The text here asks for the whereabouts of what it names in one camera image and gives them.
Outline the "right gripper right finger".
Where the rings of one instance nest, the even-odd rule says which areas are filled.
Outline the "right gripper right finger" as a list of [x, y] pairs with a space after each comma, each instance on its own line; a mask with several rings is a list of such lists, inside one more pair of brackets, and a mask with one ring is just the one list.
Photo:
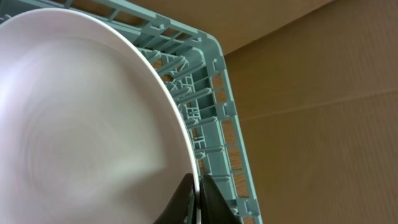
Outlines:
[[212, 176], [205, 174], [200, 181], [200, 210], [202, 224], [240, 224]]

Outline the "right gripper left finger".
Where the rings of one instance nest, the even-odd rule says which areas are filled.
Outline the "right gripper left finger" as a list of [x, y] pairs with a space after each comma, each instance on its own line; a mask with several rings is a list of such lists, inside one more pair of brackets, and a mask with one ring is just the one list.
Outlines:
[[185, 174], [164, 211], [154, 224], [193, 224], [196, 222], [196, 194], [193, 174]]

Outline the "white round plate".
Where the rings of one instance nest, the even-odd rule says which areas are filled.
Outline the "white round plate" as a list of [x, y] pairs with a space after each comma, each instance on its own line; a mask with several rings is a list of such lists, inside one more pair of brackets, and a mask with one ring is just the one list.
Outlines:
[[2, 223], [153, 223], [187, 174], [181, 115], [119, 32], [67, 9], [1, 24]]

